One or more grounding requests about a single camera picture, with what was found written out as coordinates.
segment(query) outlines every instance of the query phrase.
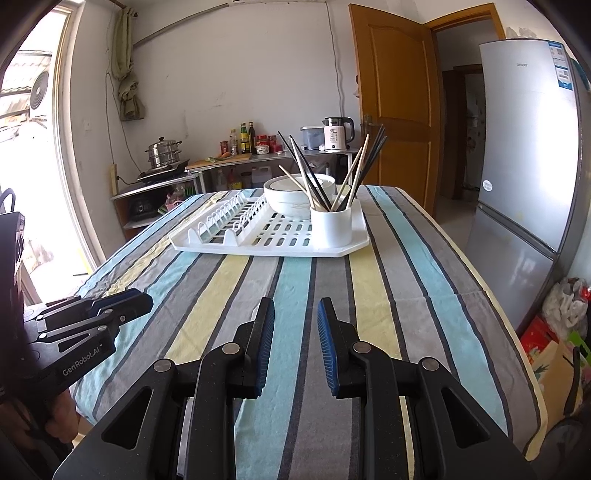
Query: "wooden cutting board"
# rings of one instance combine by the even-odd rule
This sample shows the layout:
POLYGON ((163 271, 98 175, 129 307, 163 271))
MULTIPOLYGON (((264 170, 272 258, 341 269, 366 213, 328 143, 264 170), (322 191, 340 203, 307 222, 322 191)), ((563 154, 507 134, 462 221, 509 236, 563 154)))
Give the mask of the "wooden cutting board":
POLYGON ((237 161, 246 161, 250 160, 250 158, 250 153, 243 153, 240 155, 234 155, 233 157, 224 158, 223 160, 216 160, 214 163, 207 160, 196 160, 189 162, 189 164, 185 167, 185 170, 190 171, 194 170, 195 168, 210 167, 212 165, 224 165, 226 163, 233 163, 237 161))

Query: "white bowl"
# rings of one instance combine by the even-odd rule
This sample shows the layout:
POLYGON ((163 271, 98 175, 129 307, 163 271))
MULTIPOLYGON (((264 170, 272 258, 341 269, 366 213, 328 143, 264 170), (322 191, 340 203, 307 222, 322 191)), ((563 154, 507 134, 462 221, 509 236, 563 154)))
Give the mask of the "white bowl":
MULTIPOLYGON (((303 179, 300 173, 292 176, 303 185, 303 179)), ((336 193, 335 179, 330 175, 324 175, 322 173, 317 173, 316 178, 322 190, 326 193, 326 196, 331 199, 336 193)), ((298 189, 287 176, 276 177, 266 181, 263 189, 265 190, 265 197, 267 197, 269 206, 277 213, 297 220, 310 219, 310 201, 308 200, 308 196, 298 189)))

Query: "refrigerator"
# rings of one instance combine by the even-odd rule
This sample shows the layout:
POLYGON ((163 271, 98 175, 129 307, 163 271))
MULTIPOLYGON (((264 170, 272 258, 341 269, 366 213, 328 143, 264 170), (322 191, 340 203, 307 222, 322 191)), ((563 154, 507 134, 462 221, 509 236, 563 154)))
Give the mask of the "refrigerator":
POLYGON ((499 40, 480 53, 485 159, 465 253, 519 334, 568 272, 583 233, 589 94, 560 43, 499 40))

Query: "dish rack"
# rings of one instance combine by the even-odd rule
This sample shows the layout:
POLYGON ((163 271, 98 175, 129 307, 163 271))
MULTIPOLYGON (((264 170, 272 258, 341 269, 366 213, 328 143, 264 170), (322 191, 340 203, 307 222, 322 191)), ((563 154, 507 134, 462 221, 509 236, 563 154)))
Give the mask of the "dish rack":
POLYGON ((176 250, 265 257, 342 257, 369 245, 359 200, 352 204, 351 243, 339 248, 315 248, 311 220, 276 213, 264 195, 242 192, 206 209, 189 224, 168 234, 176 250))

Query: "electric kettle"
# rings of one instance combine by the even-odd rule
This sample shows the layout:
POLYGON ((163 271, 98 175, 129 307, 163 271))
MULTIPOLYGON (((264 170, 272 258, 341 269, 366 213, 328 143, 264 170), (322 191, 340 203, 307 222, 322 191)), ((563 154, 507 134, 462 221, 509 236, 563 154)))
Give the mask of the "electric kettle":
POLYGON ((348 116, 329 116, 324 124, 324 149, 328 151, 347 150, 347 143, 355 138, 355 126, 348 116), (345 124, 349 124, 350 137, 346 136, 345 124))

